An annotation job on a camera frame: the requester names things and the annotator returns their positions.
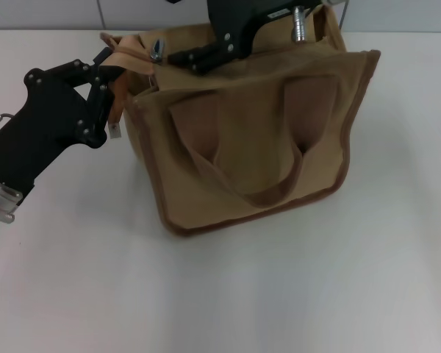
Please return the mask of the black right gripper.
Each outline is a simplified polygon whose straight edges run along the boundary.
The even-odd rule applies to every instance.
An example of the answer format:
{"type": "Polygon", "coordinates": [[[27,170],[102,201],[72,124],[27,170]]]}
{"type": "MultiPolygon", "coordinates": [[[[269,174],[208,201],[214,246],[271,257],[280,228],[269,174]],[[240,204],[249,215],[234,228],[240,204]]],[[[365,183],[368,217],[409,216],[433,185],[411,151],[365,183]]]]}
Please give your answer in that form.
{"type": "Polygon", "coordinates": [[[254,37],[261,27],[291,15],[291,39],[305,39],[305,18],[321,5],[315,0],[212,0],[207,2],[209,21],[217,42],[168,55],[173,65],[188,65],[205,75],[252,53],[254,37]]]}

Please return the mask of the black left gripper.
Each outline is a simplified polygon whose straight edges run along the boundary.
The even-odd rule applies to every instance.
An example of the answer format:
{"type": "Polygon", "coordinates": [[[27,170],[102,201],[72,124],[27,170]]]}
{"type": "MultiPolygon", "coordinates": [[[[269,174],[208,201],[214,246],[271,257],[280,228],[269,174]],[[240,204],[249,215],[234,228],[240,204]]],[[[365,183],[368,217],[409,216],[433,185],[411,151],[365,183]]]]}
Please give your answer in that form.
{"type": "Polygon", "coordinates": [[[98,68],[112,53],[101,50],[93,64],[74,60],[24,77],[24,106],[0,129],[0,183],[26,196],[36,178],[68,147],[104,144],[115,94],[110,85],[122,68],[98,68]]]}

